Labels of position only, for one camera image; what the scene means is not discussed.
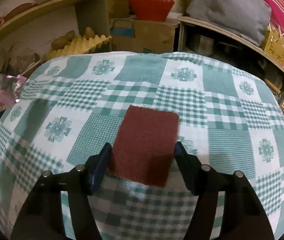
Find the wooden handled pan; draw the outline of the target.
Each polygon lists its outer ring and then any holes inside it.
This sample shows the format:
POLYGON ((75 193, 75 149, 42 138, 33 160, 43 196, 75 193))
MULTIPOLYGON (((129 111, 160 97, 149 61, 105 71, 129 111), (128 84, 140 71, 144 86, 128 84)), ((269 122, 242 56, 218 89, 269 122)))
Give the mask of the wooden handled pan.
POLYGON ((281 91, 280 89, 274 85, 271 81, 269 81, 268 79, 264 79, 264 82, 266 83, 266 85, 275 93, 275 95, 280 98, 281 97, 281 91))

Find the yellow utensil holder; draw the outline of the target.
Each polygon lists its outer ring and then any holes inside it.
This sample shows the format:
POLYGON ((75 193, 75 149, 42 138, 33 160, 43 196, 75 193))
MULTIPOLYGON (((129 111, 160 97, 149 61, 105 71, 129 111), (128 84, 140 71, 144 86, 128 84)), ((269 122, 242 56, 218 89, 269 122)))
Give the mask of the yellow utensil holder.
POLYGON ((261 48, 277 63, 284 66, 284 33, 280 26, 275 28, 271 24, 268 25, 261 48))

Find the grey fabric cover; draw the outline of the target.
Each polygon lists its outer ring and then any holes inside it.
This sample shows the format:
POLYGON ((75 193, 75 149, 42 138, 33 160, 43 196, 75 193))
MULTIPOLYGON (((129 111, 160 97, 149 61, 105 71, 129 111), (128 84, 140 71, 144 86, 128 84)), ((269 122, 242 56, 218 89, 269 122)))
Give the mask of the grey fabric cover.
POLYGON ((272 10, 264 0, 192 0, 186 13, 260 46, 265 39, 272 10))

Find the red plastic basket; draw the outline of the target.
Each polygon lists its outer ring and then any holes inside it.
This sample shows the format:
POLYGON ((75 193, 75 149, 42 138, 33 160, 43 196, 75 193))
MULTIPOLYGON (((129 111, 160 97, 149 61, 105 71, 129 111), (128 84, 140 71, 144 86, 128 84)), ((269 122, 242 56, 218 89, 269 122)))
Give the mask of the red plastic basket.
POLYGON ((174 0, 129 0, 138 20, 165 22, 174 0))

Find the pink foil wrapper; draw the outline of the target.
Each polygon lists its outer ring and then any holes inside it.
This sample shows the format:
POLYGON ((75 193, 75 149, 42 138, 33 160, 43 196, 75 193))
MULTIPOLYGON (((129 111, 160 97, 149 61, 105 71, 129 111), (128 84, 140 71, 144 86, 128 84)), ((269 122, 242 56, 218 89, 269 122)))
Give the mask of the pink foil wrapper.
POLYGON ((0 111, 20 101, 26 80, 27 78, 22 75, 0 74, 0 111))

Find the wooden wall shelf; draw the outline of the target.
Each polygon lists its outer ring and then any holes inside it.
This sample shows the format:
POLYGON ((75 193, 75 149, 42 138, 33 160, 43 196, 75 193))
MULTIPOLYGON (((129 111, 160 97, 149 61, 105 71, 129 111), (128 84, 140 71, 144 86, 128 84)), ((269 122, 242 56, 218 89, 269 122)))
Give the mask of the wooden wall shelf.
POLYGON ((109 36, 106 0, 0 0, 0 72, 11 65, 18 74, 55 39, 71 30, 84 35, 87 27, 109 36))

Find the wooden low cabinet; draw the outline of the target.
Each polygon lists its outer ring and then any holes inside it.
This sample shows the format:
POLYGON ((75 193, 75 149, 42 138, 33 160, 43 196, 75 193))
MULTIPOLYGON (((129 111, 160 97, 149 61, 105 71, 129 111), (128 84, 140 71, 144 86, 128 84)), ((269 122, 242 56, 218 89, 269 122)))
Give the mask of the wooden low cabinet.
POLYGON ((268 79, 281 91, 277 99, 284 102, 284 67, 267 55, 260 47, 244 38, 195 18, 183 16, 178 51, 199 54, 244 70, 264 81, 268 79))

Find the cardboard box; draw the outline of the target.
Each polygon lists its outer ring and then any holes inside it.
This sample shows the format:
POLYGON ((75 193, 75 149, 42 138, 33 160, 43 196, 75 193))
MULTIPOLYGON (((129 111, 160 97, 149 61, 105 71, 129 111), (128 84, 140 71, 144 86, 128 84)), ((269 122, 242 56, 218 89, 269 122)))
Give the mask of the cardboard box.
POLYGON ((113 51, 136 53, 171 53, 177 50, 178 20, 164 22, 142 21, 136 18, 110 20, 111 48, 113 51))

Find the green checkered tablecloth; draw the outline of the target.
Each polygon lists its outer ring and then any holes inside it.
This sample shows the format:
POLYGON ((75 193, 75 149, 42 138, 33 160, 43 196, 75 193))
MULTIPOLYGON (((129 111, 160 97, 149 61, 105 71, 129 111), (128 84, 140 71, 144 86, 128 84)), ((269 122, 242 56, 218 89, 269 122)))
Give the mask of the green checkered tablecloth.
POLYGON ((179 115, 189 154, 248 178, 275 239, 284 234, 284 114, 258 77, 188 53, 112 52, 42 64, 0 119, 0 231, 45 170, 67 172, 113 143, 129 106, 179 115))

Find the yellow egg tray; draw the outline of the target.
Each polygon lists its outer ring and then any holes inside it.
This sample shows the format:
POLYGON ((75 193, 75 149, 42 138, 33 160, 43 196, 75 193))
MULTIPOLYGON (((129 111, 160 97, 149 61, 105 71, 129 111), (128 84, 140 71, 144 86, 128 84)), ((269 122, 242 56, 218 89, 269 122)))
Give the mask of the yellow egg tray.
POLYGON ((85 37, 78 35, 69 44, 65 45, 64 48, 57 50, 51 49, 44 55, 44 60, 48 61, 57 57, 95 53, 104 47, 107 48, 111 39, 111 35, 95 35, 94 38, 91 37, 88 40, 85 37))

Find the dark red scouring pad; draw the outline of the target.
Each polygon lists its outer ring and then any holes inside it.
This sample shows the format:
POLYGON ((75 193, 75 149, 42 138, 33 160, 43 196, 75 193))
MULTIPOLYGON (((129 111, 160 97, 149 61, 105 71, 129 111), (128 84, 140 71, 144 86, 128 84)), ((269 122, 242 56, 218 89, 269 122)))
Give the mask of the dark red scouring pad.
POLYGON ((129 106, 118 129, 109 173, 148 186, 165 187, 179 129, 179 115, 129 106))

